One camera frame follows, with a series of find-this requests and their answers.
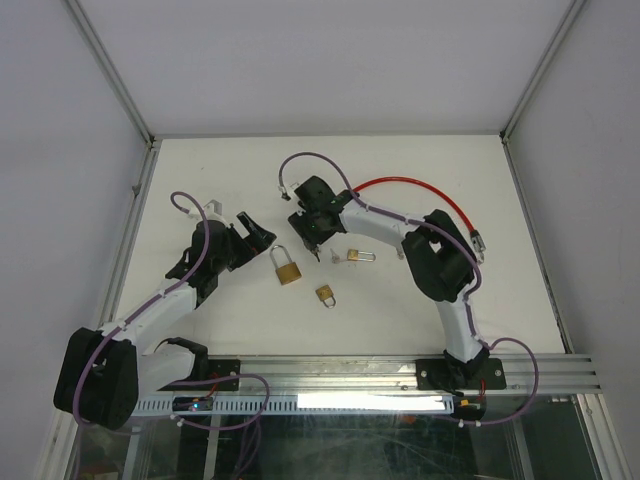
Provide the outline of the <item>large brass padlock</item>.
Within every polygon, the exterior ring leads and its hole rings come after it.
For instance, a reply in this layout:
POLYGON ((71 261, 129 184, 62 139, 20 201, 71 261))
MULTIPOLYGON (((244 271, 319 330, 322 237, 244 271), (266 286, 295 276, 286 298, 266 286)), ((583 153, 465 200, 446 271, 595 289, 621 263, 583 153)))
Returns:
POLYGON ((271 247, 269 257, 274 266, 275 274, 282 286, 289 285, 302 278, 302 273, 293 261, 289 251, 283 245, 271 247))

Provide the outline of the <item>red cable lock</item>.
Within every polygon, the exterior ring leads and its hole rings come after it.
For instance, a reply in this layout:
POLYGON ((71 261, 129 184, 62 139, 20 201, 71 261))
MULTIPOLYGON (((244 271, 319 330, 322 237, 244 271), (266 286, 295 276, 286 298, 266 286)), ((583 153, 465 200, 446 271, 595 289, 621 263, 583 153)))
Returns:
POLYGON ((409 198, 421 198, 422 206, 443 207, 447 213, 454 216, 454 222, 462 226, 466 238, 476 254, 478 262, 485 261, 486 244, 479 229, 475 226, 464 209, 447 193, 424 180, 414 177, 389 175, 366 180, 354 187, 357 193, 371 193, 374 190, 385 190, 387 193, 398 193, 404 189, 409 198))

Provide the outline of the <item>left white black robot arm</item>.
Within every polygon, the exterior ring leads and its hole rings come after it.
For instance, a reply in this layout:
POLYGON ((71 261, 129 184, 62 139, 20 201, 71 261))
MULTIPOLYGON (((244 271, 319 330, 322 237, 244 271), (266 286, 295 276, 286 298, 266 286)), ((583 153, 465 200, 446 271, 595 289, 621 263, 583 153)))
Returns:
POLYGON ((223 272, 274 244, 275 233, 244 212, 237 218, 246 236, 217 219, 198 222, 190 246, 155 293, 125 318, 71 335, 53 395, 57 409, 117 430, 140 398, 181 382, 198 388, 211 379, 207 347, 169 331, 209 298, 223 272))

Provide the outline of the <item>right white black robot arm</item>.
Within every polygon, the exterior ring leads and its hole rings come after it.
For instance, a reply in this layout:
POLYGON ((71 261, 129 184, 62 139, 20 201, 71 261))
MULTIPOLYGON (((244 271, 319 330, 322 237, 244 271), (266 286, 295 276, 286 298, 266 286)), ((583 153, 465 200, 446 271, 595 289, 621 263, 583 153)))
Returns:
POLYGON ((365 236, 400 251, 417 288, 435 302, 445 332, 444 366, 427 377, 451 392, 478 381, 489 349, 475 329, 468 299, 481 278, 475 254, 449 215, 434 210, 422 219, 410 218, 367 203, 349 189, 336 194, 318 176, 294 194, 299 210, 288 222, 312 254, 337 233, 365 236))

